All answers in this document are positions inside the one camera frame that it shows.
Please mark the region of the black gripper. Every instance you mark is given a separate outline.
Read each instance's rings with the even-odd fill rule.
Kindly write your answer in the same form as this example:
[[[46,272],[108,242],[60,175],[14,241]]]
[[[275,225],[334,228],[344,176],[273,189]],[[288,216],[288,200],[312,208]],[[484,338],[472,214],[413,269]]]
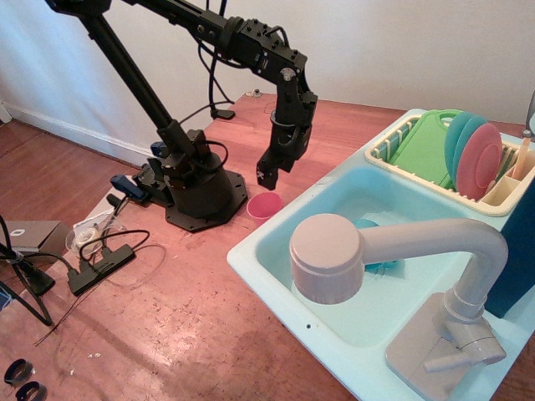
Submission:
[[[301,81],[299,77],[278,78],[268,147],[274,165],[265,160],[257,163],[257,183],[261,187],[275,190],[278,169],[290,173],[295,161],[307,150],[317,102],[318,96],[308,89],[305,80]]]

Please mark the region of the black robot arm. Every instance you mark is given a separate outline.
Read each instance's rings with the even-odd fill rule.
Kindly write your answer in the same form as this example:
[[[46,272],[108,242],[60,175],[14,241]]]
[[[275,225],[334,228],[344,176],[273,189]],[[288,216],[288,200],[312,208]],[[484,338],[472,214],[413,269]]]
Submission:
[[[142,1],[140,5],[185,28],[214,59],[249,69],[277,87],[267,150],[257,163],[257,183],[274,190],[280,170],[289,172],[308,148],[318,102],[305,78],[307,58],[291,48],[284,29],[256,19],[225,18],[187,1]],[[171,117],[104,18],[108,1],[50,1],[56,13],[76,17],[157,128],[136,181],[142,192],[166,208],[166,221],[189,232],[223,225],[247,200],[244,179],[226,170],[200,129],[185,131]]]

